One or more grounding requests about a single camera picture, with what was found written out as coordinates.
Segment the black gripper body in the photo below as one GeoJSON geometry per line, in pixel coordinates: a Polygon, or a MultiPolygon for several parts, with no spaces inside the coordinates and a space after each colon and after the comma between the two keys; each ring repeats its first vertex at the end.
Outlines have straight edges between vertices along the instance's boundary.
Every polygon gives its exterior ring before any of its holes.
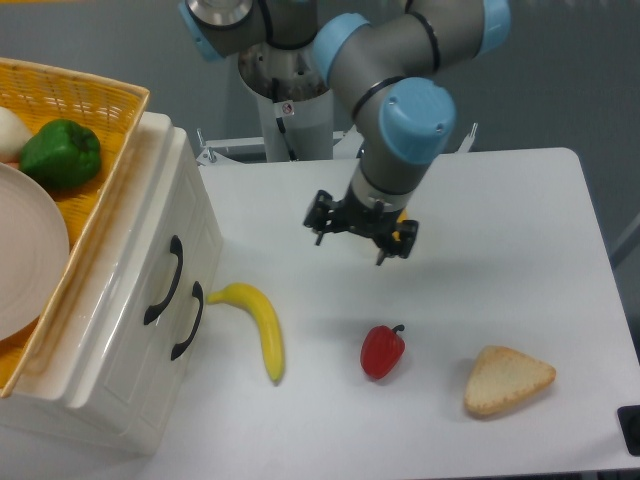
{"type": "Polygon", "coordinates": [[[348,187],[335,209],[335,232],[352,233],[364,238],[387,238],[396,230],[400,211],[386,211],[384,206],[369,207],[348,187]]]}

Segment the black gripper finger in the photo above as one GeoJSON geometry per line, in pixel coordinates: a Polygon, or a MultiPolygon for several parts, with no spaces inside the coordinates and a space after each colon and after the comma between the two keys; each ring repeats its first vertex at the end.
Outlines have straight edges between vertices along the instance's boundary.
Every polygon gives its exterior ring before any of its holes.
{"type": "Polygon", "coordinates": [[[319,190],[307,209],[303,225],[316,235],[316,246],[321,244],[326,234],[344,232],[343,202],[335,201],[327,191],[319,190]]]}
{"type": "Polygon", "coordinates": [[[407,259],[415,244],[418,231],[418,221],[403,220],[396,222],[389,231],[376,234],[374,243],[379,248],[376,265],[381,266],[387,258],[407,259]]]}

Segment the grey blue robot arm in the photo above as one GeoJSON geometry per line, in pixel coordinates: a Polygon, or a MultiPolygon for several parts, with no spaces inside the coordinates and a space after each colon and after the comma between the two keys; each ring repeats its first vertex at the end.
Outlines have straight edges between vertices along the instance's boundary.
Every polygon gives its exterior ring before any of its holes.
{"type": "Polygon", "coordinates": [[[237,60],[253,94],[270,161],[322,160],[333,150],[333,107],[363,143],[345,196],[319,191],[304,224],[318,236],[372,240],[380,259],[407,257],[419,225],[402,212],[454,129],[456,107],[432,81],[444,67],[503,44],[505,1],[407,1],[381,26],[345,13],[325,24],[314,1],[182,1],[201,55],[237,60]]]}

